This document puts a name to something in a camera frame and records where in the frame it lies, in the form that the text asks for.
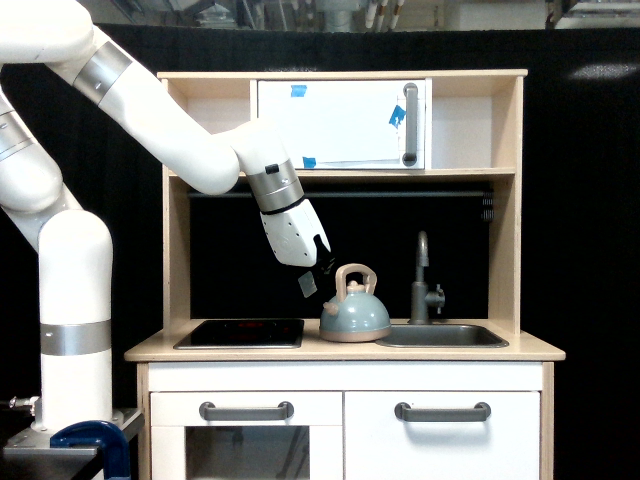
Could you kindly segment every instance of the faucet handle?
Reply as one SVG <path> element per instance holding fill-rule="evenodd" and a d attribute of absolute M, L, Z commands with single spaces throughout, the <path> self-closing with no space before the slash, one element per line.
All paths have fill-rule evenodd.
<path fill-rule="evenodd" d="M 442 308 L 445 303 L 444 290 L 440 288 L 440 284 L 436 285 L 436 289 L 433 292 L 428 292 L 426 297 L 428 307 L 437 308 L 438 314 L 442 313 Z"/>

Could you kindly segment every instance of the countertop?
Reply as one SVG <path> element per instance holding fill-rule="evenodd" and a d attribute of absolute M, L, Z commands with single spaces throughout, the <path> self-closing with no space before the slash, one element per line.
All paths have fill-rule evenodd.
<path fill-rule="evenodd" d="M 320 338 L 319 319 L 305 319 L 304 336 L 299 348 L 234 348 L 210 350 L 175 350 L 173 346 L 204 320 L 189 320 L 172 332 L 161 330 L 125 353 L 130 362 L 201 362 L 201 361 L 296 361 L 296 360 L 460 360 L 460 361 L 542 361 L 565 359 L 565 353 L 530 335 L 510 333 L 489 320 L 450 320 L 447 323 L 481 325 L 502 337 L 506 347 L 420 347 L 396 348 L 375 342 L 335 343 Z M 406 319 L 393 323 L 407 323 Z"/>

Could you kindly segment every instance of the kettle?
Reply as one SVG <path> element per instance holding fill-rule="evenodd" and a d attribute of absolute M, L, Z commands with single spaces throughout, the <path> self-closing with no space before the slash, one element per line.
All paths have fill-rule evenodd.
<path fill-rule="evenodd" d="M 346 284 L 350 273 L 362 273 L 363 284 Z M 391 333 L 389 313 L 373 296 L 378 277 L 369 267 L 349 263 L 336 271 L 336 296 L 324 304 L 320 338 L 332 342 L 369 342 Z"/>

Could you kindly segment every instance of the white cabinet door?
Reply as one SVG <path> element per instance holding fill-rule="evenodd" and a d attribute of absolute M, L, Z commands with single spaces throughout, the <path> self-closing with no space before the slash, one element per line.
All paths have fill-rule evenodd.
<path fill-rule="evenodd" d="M 395 414 L 399 403 L 428 414 L 480 402 L 491 409 L 486 421 Z M 344 422 L 347 480 L 539 478 L 539 392 L 347 392 Z"/>
<path fill-rule="evenodd" d="M 342 480 L 342 432 L 341 392 L 154 392 L 152 478 Z"/>

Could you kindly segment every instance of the black cooktop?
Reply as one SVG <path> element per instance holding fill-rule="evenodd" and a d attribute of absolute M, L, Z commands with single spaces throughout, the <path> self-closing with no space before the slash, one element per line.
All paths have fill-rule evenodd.
<path fill-rule="evenodd" d="M 205 320 L 173 348 L 298 348 L 303 327 L 300 318 Z"/>

